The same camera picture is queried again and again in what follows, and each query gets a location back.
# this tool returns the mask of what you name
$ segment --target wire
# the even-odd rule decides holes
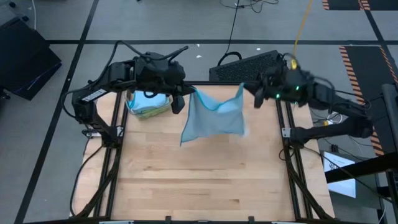
[[[384,211],[383,211],[383,214],[381,215],[381,217],[380,217],[380,219],[379,219],[379,222],[377,223],[377,224],[380,224],[381,223],[381,220],[384,218],[384,215],[386,214],[386,208],[384,207]]]
[[[86,142],[86,145],[85,145],[85,150],[83,151],[83,156],[84,156],[85,153],[86,153],[88,142],[90,141],[91,137],[93,137],[92,129],[89,128],[87,124],[85,124],[85,127],[86,127],[86,130],[89,131],[89,132],[88,132],[88,133],[89,133],[89,136],[86,136],[86,137],[87,137],[87,142]]]
[[[357,144],[360,144],[360,145],[362,145],[362,146],[369,146],[369,147],[373,147],[372,145],[368,145],[368,144],[363,144],[363,143],[360,143],[360,142],[358,142],[357,140],[355,140],[354,138],[352,138],[351,136],[348,136],[351,140],[353,140],[354,142],[356,142]]]
[[[294,42],[294,47],[293,47],[293,55],[294,56],[296,55],[297,42],[299,42],[301,31],[303,31],[305,21],[307,20],[308,13],[310,12],[310,9],[311,9],[311,4],[312,4],[312,0],[310,0],[308,2],[307,9],[305,10],[305,14],[303,17],[303,21],[301,22],[300,29],[298,30],[298,33],[296,36],[296,41]]]
[[[314,121],[314,123],[318,123],[318,122],[320,122],[320,121],[331,121],[332,123],[335,123],[335,122],[332,121],[332,119],[336,118],[337,116],[339,116],[339,115],[341,115],[341,114],[336,113],[336,114],[334,114],[333,116],[331,116],[330,118],[324,118],[324,117],[321,117],[321,116],[319,116],[319,115],[317,115],[317,114],[315,114],[315,113],[314,113],[314,115],[315,115],[315,116],[318,116],[318,117],[320,117],[320,118],[322,118],[322,119],[316,119],[316,120]]]
[[[255,5],[256,3],[259,3],[259,2],[261,2],[261,5],[260,5],[260,11],[256,11],[254,8],[253,8],[253,5]],[[251,10],[253,11],[253,12],[255,12],[255,13],[261,13],[261,11],[262,11],[262,5],[264,4],[264,3],[268,3],[268,4],[278,4],[279,3],[279,0],[275,0],[274,2],[269,2],[269,1],[265,1],[265,0],[250,0],[250,7],[251,7]]]
[[[332,144],[330,141],[328,141],[327,139],[325,139],[325,138],[323,138],[322,140],[325,140],[327,143],[329,143],[330,145],[334,145],[334,144]],[[349,155],[351,155],[351,156],[353,156],[355,159],[358,159],[358,160],[360,160],[360,161],[364,161],[363,159],[361,159],[361,158],[359,158],[359,157],[357,157],[357,156],[355,156],[354,154],[352,154],[352,153],[350,153],[350,152],[348,152],[347,150],[345,150],[345,149],[342,149],[342,148],[340,148],[339,146],[337,146],[337,148],[338,149],[340,149],[340,150],[342,150],[343,152],[346,152],[347,154],[349,154]]]
[[[335,164],[334,162],[332,162],[329,158],[325,157],[324,155],[320,154],[319,152],[307,148],[305,146],[303,146],[304,149],[307,149],[309,151],[312,151],[314,153],[317,153],[321,158],[324,158],[326,160],[328,160],[331,164],[335,165],[337,168],[339,168],[339,170],[343,171],[346,175],[348,175],[349,177],[351,177],[352,179],[355,179],[358,183],[362,184],[364,187],[366,187],[368,190],[370,190],[374,195],[378,196],[379,198],[383,198],[384,200],[393,203],[392,200],[388,199],[387,197],[377,193],[375,190],[373,190],[371,187],[369,187],[368,185],[366,185],[364,182],[360,181],[359,179],[357,179],[356,177],[354,177],[354,175],[350,174],[347,170],[345,170],[344,168],[341,168],[340,166],[338,166],[337,164]]]
[[[234,22],[232,23],[232,29],[231,29],[231,35],[229,35],[229,41],[228,41],[228,47],[226,49],[226,52],[224,55],[226,55],[229,51],[229,46],[231,45],[231,40],[232,40],[232,34],[234,32],[234,26],[235,26],[235,20],[236,20],[236,14],[238,13],[238,5],[239,5],[240,0],[238,0],[238,3],[236,4],[236,8],[235,8],[235,16],[234,16]]]
[[[257,3],[259,3],[259,2],[261,2],[261,9],[262,9],[262,5],[263,5],[264,3],[268,3],[268,4],[278,4],[278,3],[279,3],[279,0],[275,0],[274,2],[269,2],[269,1],[265,1],[265,0],[263,0],[263,1],[256,1],[256,0],[253,0],[253,1],[254,1],[254,3],[251,2],[250,4],[247,4],[247,5],[238,5],[238,4],[235,4],[235,6],[227,6],[227,5],[225,5],[225,4],[223,3],[223,0],[220,0],[220,4],[221,4],[222,6],[224,6],[224,7],[228,7],[228,8],[231,8],[231,9],[236,9],[237,7],[238,7],[239,9],[245,9],[246,7],[250,6],[251,9],[255,12],[255,10],[252,8],[252,6],[255,5],[255,4],[257,4]]]
[[[122,130],[121,130],[120,133],[118,134],[118,137],[120,137],[120,135],[121,135],[123,132],[124,132],[124,128],[122,128]],[[73,184],[72,194],[71,194],[70,200],[69,200],[69,211],[70,211],[70,213],[72,214],[73,217],[76,216],[75,212],[73,211],[73,198],[74,198],[74,196],[75,196],[75,190],[76,190],[77,182],[78,182],[78,179],[79,179],[79,176],[80,176],[80,172],[83,170],[83,168],[84,168],[84,166],[87,164],[87,162],[88,162],[91,158],[93,158],[103,147],[105,147],[105,144],[102,144],[94,153],[92,153],[91,156],[89,156],[89,157],[84,161],[84,163],[80,166],[79,171],[78,171],[77,174],[76,174],[75,183]]]
[[[282,157],[280,156],[280,154],[282,153],[282,151],[283,151],[284,149],[281,149],[280,151],[279,151],[279,155],[278,155],[278,157],[279,157],[279,159],[280,160],[282,160],[282,161],[286,161],[285,159],[282,159]],[[291,157],[293,157],[294,156],[294,154],[295,154],[295,151],[293,150],[293,153],[290,155],[290,158]]]
[[[66,93],[64,93],[64,94],[62,95],[62,98],[61,98],[61,101],[62,101],[62,108],[63,108],[64,112],[66,112],[66,114],[67,114],[69,117],[71,117],[71,118],[76,118],[76,116],[72,115],[71,112],[69,112],[69,111],[67,110],[67,108],[66,108],[66,106],[65,106],[65,98],[66,98],[69,94],[71,94],[71,93],[75,93],[75,92],[87,90],[87,89],[89,89],[90,87],[96,85],[96,84],[103,78],[103,76],[105,75],[105,73],[106,73],[106,71],[107,71],[109,65],[111,64],[111,62],[112,62],[112,60],[113,60],[113,57],[114,57],[114,55],[115,55],[115,53],[116,53],[116,49],[118,48],[118,45],[119,45],[119,44],[125,45],[128,49],[132,50],[134,53],[140,55],[141,57],[149,58],[149,59],[151,59],[151,60],[164,60],[164,59],[167,59],[167,58],[169,58],[169,57],[171,57],[171,56],[178,55],[178,54],[180,54],[181,52],[183,52],[184,50],[187,50],[187,49],[188,49],[188,46],[185,46],[185,47],[183,47],[183,48],[181,48],[181,49],[178,49],[178,50],[176,50],[175,52],[172,52],[171,54],[168,54],[168,55],[166,55],[166,56],[163,56],[163,57],[160,57],[160,58],[154,58],[154,57],[152,57],[152,56],[150,56],[150,55],[145,55],[145,54],[139,52],[139,51],[136,50],[133,46],[129,45],[128,43],[126,43],[126,42],[123,41],[123,40],[118,40],[118,41],[116,41],[116,43],[115,43],[114,46],[113,46],[113,50],[112,50],[111,56],[110,56],[108,62],[106,62],[106,65],[105,65],[104,69],[102,70],[101,74],[99,75],[99,77],[98,77],[95,81],[93,81],[92,83],[90,83],[89,85],[87,85],[87,86],[85,86],[85,87],[83,87],[83,88],[76,89],[76,90],[70,90],[70,91],[68,91],[68,92],[66,92]]]
[[[368,107],[366,108],[366,110],[369,110],[369,109],[372,107],[372,103],[371,103],[369,100],[363,98],[362,96],[357,96],[357,95],[355,95],[354,93],[348,93],[348,92],[342,91],[342,90],[336,90],[336,92],[338,92],[338,93],[344,93],[344,94],[347,94],[347,95],[356,96],[356,97],[361,98],[362,100],[364,100],[364,101],[366,102],[366,105],[368,105]]]
[[[36,30],[36,5],[35,0],[32,0],[33,13],[34,13],[34,29]]]
[[[332,121],[333,118],[335,118],[335,117],[337,117],[337,116],[339,116],[339,115],[340,115],[340,120],[339,120],[339,121],[336,121],[336,122]],[[333,124],[340,124],[341,121],[343,120],[343,115],[341,115],[341,114],[339,114],[339,113],[337,113],[337,112],[332,112],[332,114],[329,114],[329,115],[326,117],[326,119],[327,119],[328,121],[332,122]]]
[[[322,78],[322,77],[318,77],[318,76],[313,76],[313,77],[315,79],[322,80],[322,81],[324,81],[324,82],[326,82],[327,84],[330,85],[331,91],[333,92],[333,95],[331,96],[330,107],[329,107],[329,113],[331,113],[331,111],[333,109],[333,106],[335,105],[336,88],[335,88],[334,84],[332,84],[332,82],[327,80],[326,78]]]
[[[361,156],[363,156],[363,151],[362,151],[361,146],[358,144],[358,142],[356,142],[356,141],[354,141],[354,142],[355,142],[355,144],[359,147],[359,150],[361,151]]]
[[[378,119],[375,119],[375,120],[373,121],[373,124],[376,123],[376,122],[378,122],[378,121],[380,121],[380,120],[383,119],[383,118],[386,118],[386,117],[387,117],[387,115],[384,115],[384,116],[382,116],[382,117],[380,117],[380,118],[378,118]]]

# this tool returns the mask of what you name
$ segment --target gray carpet floor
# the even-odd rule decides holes
[[[31,2],[15,2],[18,7],[12,11],[19,16],[28,15],[31,20],[27,23],[33,27]],[[71,90],[86,85],[88,79],[98,77],[112,51],[113,46],[110,44],[85,44],[73,79],[65,80],[93,2],[35,1],[37,31],[47,40],[74,42],[50,46],[63,65],[32,101],[17,96],[0,101],[0,177],[3,180],[0,182],[1,223],[13,223],[16,218],[65,81],[71,82]],[[234,5],[233,0],[224,0],[223,3]],[[250,8],[240,9],[233,39],[294,40],[307,3],[308,0],[280,0],[277,5],[264,4],[259,14]],[[372,15],[386,40],[398,39],[398,11],[374,11]],[[163,54],[184,46],[178,44],[178,40],[193,40],[189,44],[190,49],[177,60],[185,67],[186,80],[208,80],[208,69],[217,64],[227,45],[197,44],[194,40],[227,40],[233,16],[234,9],[223,7],[214,0],[143,0],[140,3],[135,0],[99,0],[86,39],[176,40],[175,44],[160,41],[136,46],[143,52]],[[321,1],[314,1],[301,39],[377,40],[364,11],[327,11]],[[398,60],[398,45],[388,48]],[[237,50],[243,57],[249,57],[270,50],[291,52],[292,49],[291,44],[233,44],[230,51]],[[119,47],[114,60],[127,60],[134,56],[127,48]],[[303,68],[329,79],[337,89],[353,92],[338,45],[299,45],[297,58]],[[325,115],[324,111],[316,113]],[[61,113],[25,222],[68,217],[69,197],[86,143],[80,132],[83,128],[64,112]],[[371,147],[359,148],[346,136],[330,141],[355,155],[375,156]],[[368,139],[360,141],[370,144]],[[330,147],[322,140],[318,143],[322,150]],[[336,216],[342,220],[377,223],[376,210],[373,208],[362,207],[360,203],[347,205],[345,198],[339,196],[332,196],[332,201]]]

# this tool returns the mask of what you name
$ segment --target wooden table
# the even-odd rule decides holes
[[[198,88],[219,100],[233,97],[238,89]],[[109,123],[115,97],[108,94],[97,104],[100,115]],[[286,164],[278,158],[282,140],[275,101],[265,101],[261,109],[255,110],[254,97],[245,90],[246,137],[219,135],[180,147],[188,96],[185,102],[186,107],[178,115],[168,111],[144,121],[128,116],[112,219],[164,220],[170,215],[172,220],[246,221],[248,216],[256,221],[294,220]],[[312,127],[308,107],[296,107],[293,114],[296,126]],[[99,138],[91,140],[84,159],[100,144]],[[316,141],[306,146],[318,150]],[[74,199],[76,212],[98,187],[104,152],[87,163],[81,173]],[[309,191],[334,216],[320,157],[302,150],[302,160]],[[102,208],[107,197],[105,193]],[[300,208],[304,217],[302,200]]]

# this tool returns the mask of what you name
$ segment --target light blue towel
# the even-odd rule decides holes
[[[160,108],[169,103],[169,98],[165,94],[158,94],[153,98],[146,98],[143,91],[135,91],[134,98],[129,102],[129,109],[135,113],[141,113],[145,110]]]
[[[181,142],[206,138],[212,134],[244,134],[243,83],[235,97],[223,103],[200,90],[190,95],[188,119]]]

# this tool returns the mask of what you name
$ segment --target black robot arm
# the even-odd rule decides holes
[[[323,80],[329,83],[329,86],[316,80]],[[294,146],[303,147],[311,139],[345,134],[356,138],[367,138],[373,132],[373,123],[367,115],[369,105],[360,105],[338,96],[328,80],[301,70],[295,59],[292,68],[288,69],[284,56],[279,55],[277,66],[259,74],[257,81],[247,82],[244,87],[254,95],[255,108],[259,108],[264,99],[274,98],[298,106],[308,104],[311,108],[328,110],[329,113],[336,111],[348,117],[340,124],[309,129],[300,127],[283,129],[284,137],[289,138]]]
[[[183,67],[178,62],[172,61],[186,49],[188,47],[166,56],[152,52],[146,54],[138,52],[139,57],[108,65],[97,80],[89,81],[87,86],[73,92],[72,106],[75,119],[99,132],[104,146],[116,147],[119,144],[118,129],[108,126],[99,116],[95,105],[95,100],[99,97],[109,92],[126,90],[143,91],[148,98],[163,93],[173,97],[172,111],[178,114],[185,105],[182,96],[194,92],[193,87],[183,81],[185,78]]]

